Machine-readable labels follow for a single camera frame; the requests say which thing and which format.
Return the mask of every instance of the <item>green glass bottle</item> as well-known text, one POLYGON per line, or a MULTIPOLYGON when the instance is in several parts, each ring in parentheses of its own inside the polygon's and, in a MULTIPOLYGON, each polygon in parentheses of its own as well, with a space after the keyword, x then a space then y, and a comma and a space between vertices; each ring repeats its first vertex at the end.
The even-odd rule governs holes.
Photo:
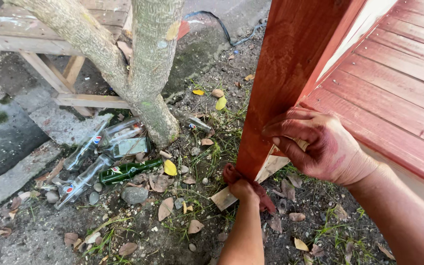
POLYGON ((116 184, 121 181, 131 179, 143 171, 153 169, 154 167, 159 167, 162 165, 162 163, 163 160, 160 158, 141 163, 127 163, 120 166, 115 166, 109 170, 99 173, 99 182, 105 186, 116 184))

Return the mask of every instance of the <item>soil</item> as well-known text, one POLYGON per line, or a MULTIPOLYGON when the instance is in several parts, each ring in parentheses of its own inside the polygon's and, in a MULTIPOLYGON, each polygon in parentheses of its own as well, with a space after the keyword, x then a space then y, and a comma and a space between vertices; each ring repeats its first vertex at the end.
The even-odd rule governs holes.
MULTIPOLYGON (((191 172, 175 176, 176 183, 165 192, 150 191, 151 201, 144 206, 128 206, 120 198, 126 182, 104 187, 100 200, 94 206, 90 206, 88 201, 92 192, 90 188, 74 205, 67 205, 59 211, 47 202, 45 191, 41 190, 42 195, 19 206, 14 220, 7 215, 12 202, 7 201, 0 207, 0 229, 11 228, 12 233, 7 238, 0 236, 0 263, 99 264, 108 255, 107 264, 215 264, 224 244, 219 241, 219 234, 230 232, 239 205, 235 203, 220 212, 207 198, 225 187, 221 169, 226 163, 236 160, 253 83, 244 78, 255 73, 263 35, 264 29, 259 29, 249 41, 221 51, 210 69, 185 83, 184 93, 170 97, 170 103, 180 110, 204 114, 201 119, 215 129, 215 135, 210 137, 214 144, 200 146, 200 140, 206 134, 182 126, 179 139, 165 150, 174 154, 171 160, 178 169, 186 165, 191 172), (225 92, 227 107, 222 111, 215 110, 217 99, 210 95, 215 88, 225 92), (197 89, 205 91, 205 95, 193 94, 192 90, 197 89), (201 149, 197 156, 191 155, 194 147, 201 149), (197 183, 183 183, 187 176, 197 183), (207 178, 207 184, 202 183, 203 178, 207 178), (174 209, 165 220, 158 221, 161 202, 169 197, 184 198, 186 205, 193 206, 193 210, 184 214, 183 209, 174 209), (198 233, 187 234, 187 225, 193 219, 200 221, 204 227, 198 233), (109 220, 120 221, 100 229, 104 238, 101 246, 94 244, 90 251, 86 251, 87 245, 83 245, 80 250, 74 251, 73 245, 65 245, 65 233, 74 232, 85 239, 109 220), (138 244, 138 248, 132 254, 121 257, 118 251, 127 242, 138 244), (197 247, 195 252, 188 248, 190 243, 197 247)), ((159 157, 158 152, 154 150, 149 156, 159 157)), ((77 173, 63 170, 60 178, 73 179, 93 159, 89 159, 77 173)), ((57 161, 54 161, 46 172, 50 172, 56 164, 57 161)), ((288 165, 262 183, 275 205, 281 198, 271 190, 279 191, 281 180, 291 172, 297 171, 288 165)), ((325 255, 315 257, 314 264, 345 264, 345 248, 350 243, 355 244, 350 264, 395 264, 379 250, 378 243, 388 249, 387 243, 346 189, 303 174, 300 177, 303 184, 296 188, 296 202, 286 200, 285 213, 279 215, 282 233, 272 230, 266 223, 271 218, 267 212, 261 213, 262 227, 267 235, 264 244, 266 264, 304 264, 304 251, 295 248, 294 238, 304 241, 310 249, 316 244, 324 250, 325 255), (347 212, 347 220, 339 220, 334 214, 337 204, 347 212), (288 214, 294 212, 305 214, 305 220, 297 223, 289 220, 288 214)), ((35 183, 29 182, 19 193, 34 189, 35 183)))

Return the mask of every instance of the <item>wooden deck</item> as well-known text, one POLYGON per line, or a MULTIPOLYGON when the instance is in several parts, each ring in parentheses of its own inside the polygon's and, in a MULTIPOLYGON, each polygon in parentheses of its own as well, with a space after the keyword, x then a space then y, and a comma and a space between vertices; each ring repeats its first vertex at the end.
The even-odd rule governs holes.
POLYGON ((424 0, 400 1, 300 105, 424 179, 424 0))

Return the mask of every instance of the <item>black cable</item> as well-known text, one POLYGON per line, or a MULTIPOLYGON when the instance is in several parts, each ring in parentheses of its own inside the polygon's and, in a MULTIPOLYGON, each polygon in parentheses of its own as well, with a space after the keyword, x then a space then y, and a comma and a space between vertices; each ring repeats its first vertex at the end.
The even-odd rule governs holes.
POLYGON ((214 18, 216 18, 216 19, 219 21, 220 26, 222 26, 223 32, 225 32, 225 36, 227 37, 228 42, 230 42, 230 45, 232 45, 232 46, 239 45, 240 43, 243 43, 244 41, 249 40, 251 37, 253 37, 253 36, 254 36, 254 33, 256 32, 256 30, 257 30, 258 28, 263 27, 263 26, 266 26, 266 23, 256 25, 256 26, 254 27, 254 29, 253 29, 253 33, 251 33, 251 35, 250 35, 250 36, 248 36, 248 37, 246 37, 246 38, 244 38, 244 39, 241 39, 241 40, 239 40, 239 41, 237 41, 237 42, 232 42, 232 40, 230 39, 230 35, 229 35, 229 33, 228 33, 227 27, 225 27, 225 25, 224 25, 224 24, 223 24, 223 22, 220 20, 220 18, 219 18, 218 16, 214 15, 212 12, 209 12, 209 11, 197 11, 197 12, 193 12, 193 13, 190 13, 190 14, 185 15, 185 16, 184 16, 184 19, 186 19, 186 18, 188 18, 188 17, 191 17, 191 16, 194 16, 194 15, 197 15, 197 14, 207 14, 207 15, 211 15, 211 16, 213 16, 214 18))

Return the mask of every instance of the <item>hand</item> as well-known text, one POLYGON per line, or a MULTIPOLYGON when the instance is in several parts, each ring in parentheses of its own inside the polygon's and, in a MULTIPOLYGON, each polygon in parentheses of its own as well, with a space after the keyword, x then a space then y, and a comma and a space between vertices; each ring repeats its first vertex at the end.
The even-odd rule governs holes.
POLYGON ((304 174, 336 184, 350 185, 378 167, 333 115, 292 107, 263 128, 265 137, 304 174), (292 140, 309 143, 305 152, 292 140))

